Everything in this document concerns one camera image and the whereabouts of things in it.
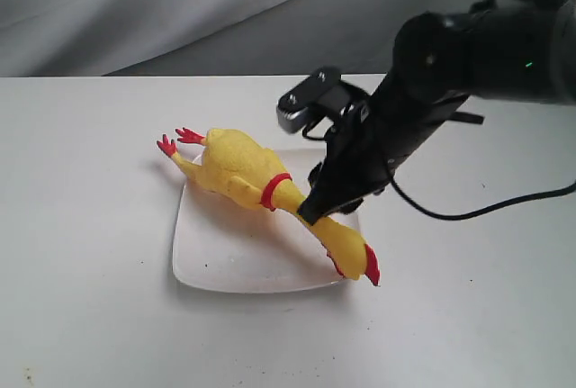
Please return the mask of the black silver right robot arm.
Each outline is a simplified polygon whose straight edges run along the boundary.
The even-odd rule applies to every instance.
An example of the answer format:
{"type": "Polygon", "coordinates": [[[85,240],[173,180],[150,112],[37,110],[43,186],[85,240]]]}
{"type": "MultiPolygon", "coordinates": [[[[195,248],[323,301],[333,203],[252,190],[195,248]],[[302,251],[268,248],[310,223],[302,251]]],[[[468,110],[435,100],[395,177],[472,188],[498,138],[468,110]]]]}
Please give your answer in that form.
{"type": "Polygon", "coordinates": [[[442,124],[480,124],[470,97],[574,104],[575,0],[478,3],[465,14],[423,13],[403,24],[392,65],[372,92],[338,69],[310,74],[278,102],[289,133],[308,134],[322,119],[324,159],[309,175],[298,212],[308,223],[353,212],[394,185],[397,168],[442,124]]]}

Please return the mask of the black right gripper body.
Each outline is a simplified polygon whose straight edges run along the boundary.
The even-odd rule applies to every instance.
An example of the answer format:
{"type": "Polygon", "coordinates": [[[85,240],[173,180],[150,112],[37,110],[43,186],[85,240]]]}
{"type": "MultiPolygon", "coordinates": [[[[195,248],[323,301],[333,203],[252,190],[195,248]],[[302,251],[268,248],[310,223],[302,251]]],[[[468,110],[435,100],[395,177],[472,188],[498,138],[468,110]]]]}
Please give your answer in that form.
{"type": "Polygon", "coordinates": [[[467,99],[457,95],[427,103],[397,81],[382,82],[372,94],[339,82],[317,105],[332,126],[324,135],[326,157],[312,169],[309,181],[370,181],[372,194],[380,194],[396,169],[442,124],[483,124],[483,116],[459,110],[467,99]]]}

